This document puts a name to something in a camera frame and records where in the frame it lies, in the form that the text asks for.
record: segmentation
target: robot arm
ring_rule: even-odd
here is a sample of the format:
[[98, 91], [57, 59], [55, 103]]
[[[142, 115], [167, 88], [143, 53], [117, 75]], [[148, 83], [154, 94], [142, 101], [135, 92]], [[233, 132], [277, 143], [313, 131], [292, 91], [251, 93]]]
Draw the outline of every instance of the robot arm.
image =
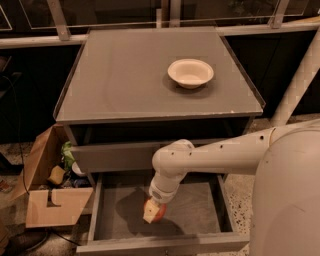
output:
[[179, 140], [159, 149], [153, 156], [155, 176], [151, 181], [144, 219], [151, 223], [163, 204], [175, 196], [188, 172], [255, 174], [260, 160], [279, 138], [319, 121], [270, 128], [195, 148]]

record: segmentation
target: cabinet top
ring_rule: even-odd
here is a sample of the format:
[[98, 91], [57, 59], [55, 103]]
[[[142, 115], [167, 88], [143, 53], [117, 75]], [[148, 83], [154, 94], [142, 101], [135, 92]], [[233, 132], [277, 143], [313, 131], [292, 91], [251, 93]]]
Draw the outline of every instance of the cabinet top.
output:
[[[256, 116], [254, 86], [212, 27], [92, 30], [56, 120], [65, 124]], [[200, 88], [167, 74], [179, 59], [214, 70]]]

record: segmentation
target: brown cardboard box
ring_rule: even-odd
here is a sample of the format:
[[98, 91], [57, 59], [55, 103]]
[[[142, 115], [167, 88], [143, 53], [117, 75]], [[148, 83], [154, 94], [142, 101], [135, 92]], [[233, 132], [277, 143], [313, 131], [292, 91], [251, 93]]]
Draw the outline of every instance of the brown cardboard box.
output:
[[54, 125], [40, 134], [25, 162], [24, 172], [12, 192], [11, 199], [28, 190], [26, 227], [74, 225], [86, 207], [93, 188], [54, 189], [48, 206], [48, 190], [37, 190], [47, 184], [51, 170], [61, 162], [61, 147], [68, 140], [61, 125]]

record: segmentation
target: bowl rim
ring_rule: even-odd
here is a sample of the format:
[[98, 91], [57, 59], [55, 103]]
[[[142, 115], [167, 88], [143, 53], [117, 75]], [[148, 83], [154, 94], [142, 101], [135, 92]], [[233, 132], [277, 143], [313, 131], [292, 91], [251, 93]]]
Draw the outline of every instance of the bowl rim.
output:
[[201, 85], [201, 84], [198, 84], [198, 83], [194, 83], [192, 81], [181, 81], [179, 79], [176, 79], [175, 76], [173, 75], [173, 69], [174, 67], [176, 66], [179, 66], [180, 64], [184, 63], [184, 62], [196, 62], [196, 63], [199, 63], [201, 64], [203, 67], [207, 67], [208, 70], [210, 71], [210, 75], [207, 79], [205, 80], [202, 80], [203, 82], [201, 84], [204, 84], [204, 83], [207, 83], [208, 81], [210, 81], [212, 78], [213, 78], [213, 75], [214, 75], [214, 71], [213, 71], [213, 68], [206, 62], [202, 61], [202, 60], [198, 60], [198, 59], [180, 59], [180, 60], [176, 60], [174, 62], [172, 62], [168, 68], [168, 75], [176, 82], [178, 83], [182, 83], [182, 84], [186, 84], [186, 85]]

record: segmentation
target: open drawer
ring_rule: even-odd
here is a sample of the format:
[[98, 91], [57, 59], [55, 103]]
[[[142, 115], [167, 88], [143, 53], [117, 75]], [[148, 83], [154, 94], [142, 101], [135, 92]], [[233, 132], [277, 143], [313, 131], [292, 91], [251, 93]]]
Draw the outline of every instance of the open drawer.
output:
[[220, 175], [188, 174], [164, 218], [142, 219], [152, 170], [100, 173], [86, 246], [77, 255], [190, 255], [238, 251], [239, 235]]

